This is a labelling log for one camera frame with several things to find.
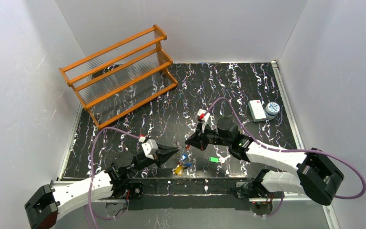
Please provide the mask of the yellow key tag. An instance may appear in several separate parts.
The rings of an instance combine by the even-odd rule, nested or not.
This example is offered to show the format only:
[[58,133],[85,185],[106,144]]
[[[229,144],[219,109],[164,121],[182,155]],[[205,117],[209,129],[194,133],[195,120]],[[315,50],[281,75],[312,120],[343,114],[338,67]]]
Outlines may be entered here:
[[182,176],[185,169],[186,169],[186,166],[178,165],[176,168],[173,169],[173,173],[175,175]]

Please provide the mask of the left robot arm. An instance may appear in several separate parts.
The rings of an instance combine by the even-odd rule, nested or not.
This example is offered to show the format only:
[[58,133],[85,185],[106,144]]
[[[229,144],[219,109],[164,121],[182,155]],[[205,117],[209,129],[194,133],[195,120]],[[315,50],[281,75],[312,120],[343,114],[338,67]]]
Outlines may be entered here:
[[141,198],[143,185],[133,182],[133,176],[151,165],[161,167],[178,151],[175,146],[164,146],[149,139],[125,163],[113,162],[92,178],[57,187],[41,186],[24,207],[30,227],[50,229],[71,211],[102,198]]

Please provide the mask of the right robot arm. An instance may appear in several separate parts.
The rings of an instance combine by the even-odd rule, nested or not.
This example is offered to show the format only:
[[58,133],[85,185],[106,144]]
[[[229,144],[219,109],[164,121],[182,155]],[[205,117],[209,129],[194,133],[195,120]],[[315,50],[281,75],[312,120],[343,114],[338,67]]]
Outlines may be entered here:
[[228,117],[217,121],[212,129],[200,121],[185,144],[204,151],[208,145],[226,146],[238,160],[265,164],[278,172],[261,170],[249,185],[240,185],[242,195],[265,196],[275,192],[290,192],[308,196],[314,202],[328,206],[344,180],[343,173],[325,155],[307,152],[285,152],[283,148],[266,145],[241,134]]

